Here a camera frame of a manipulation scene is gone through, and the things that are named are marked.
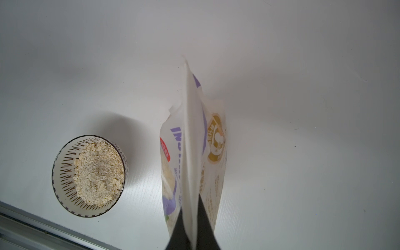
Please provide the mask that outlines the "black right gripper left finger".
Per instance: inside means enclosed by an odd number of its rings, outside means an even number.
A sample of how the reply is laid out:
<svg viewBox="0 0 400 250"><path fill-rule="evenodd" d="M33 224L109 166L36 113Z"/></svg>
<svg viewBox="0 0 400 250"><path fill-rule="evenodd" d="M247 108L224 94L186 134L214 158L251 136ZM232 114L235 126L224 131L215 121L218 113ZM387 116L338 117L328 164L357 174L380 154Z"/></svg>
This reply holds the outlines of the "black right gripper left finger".
<svg viewBox="0 0 400 250"><path fill-rule="evenodd" d="M183 212L180 210L177 222L175 224L172 236L169 240L165 250L190 250L191 242L188 239L184 224L183 224Z"/></svg>

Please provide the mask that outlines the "patterned white breakfast bowl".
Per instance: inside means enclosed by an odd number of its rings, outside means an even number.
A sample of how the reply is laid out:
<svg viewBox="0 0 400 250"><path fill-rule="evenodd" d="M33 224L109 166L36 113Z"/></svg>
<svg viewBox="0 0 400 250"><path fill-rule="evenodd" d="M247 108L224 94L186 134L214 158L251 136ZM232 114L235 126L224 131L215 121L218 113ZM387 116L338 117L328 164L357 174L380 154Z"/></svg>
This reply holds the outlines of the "patterned white breakfast bowl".
<svg viewBox="0 0 400 250"><path fill-rule="evenodd" d="M97 135L68 142L53 163L53 191L70 213L98 217L115 206L127 177L127 159L120 147Z"/></svg>

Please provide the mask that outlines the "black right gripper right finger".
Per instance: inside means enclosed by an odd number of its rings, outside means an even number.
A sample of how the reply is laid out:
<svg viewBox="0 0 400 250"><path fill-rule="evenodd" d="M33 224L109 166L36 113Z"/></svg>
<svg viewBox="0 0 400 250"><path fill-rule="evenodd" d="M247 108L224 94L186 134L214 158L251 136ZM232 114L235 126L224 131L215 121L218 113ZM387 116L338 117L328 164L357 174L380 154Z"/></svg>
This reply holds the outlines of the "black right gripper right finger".
<svg viewBox="0 0 400 250"><path fill-rule="evenodd" d="M201 196L199 196L198 204L198 235L196 242L197 250L221 250L217 243L213 229L209 222L206 209L204 207Z"/></svg>

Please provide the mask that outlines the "white purple oats bag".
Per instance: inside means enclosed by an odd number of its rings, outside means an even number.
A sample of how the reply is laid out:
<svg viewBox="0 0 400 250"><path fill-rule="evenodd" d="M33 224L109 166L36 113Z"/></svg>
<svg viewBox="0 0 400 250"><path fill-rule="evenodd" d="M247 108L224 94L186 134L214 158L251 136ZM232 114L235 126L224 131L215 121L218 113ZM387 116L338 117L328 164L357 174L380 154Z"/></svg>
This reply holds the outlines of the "white purple oats bag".
<svg viewBox="0 0 400 250"><path fill-rule="evenodd" d="M172 236L180 210L196 250L199 196L215 231L227 164L227 125L223 102L205 96L188 64L182 99L160 129L161 183L165 222Z"/></svg>

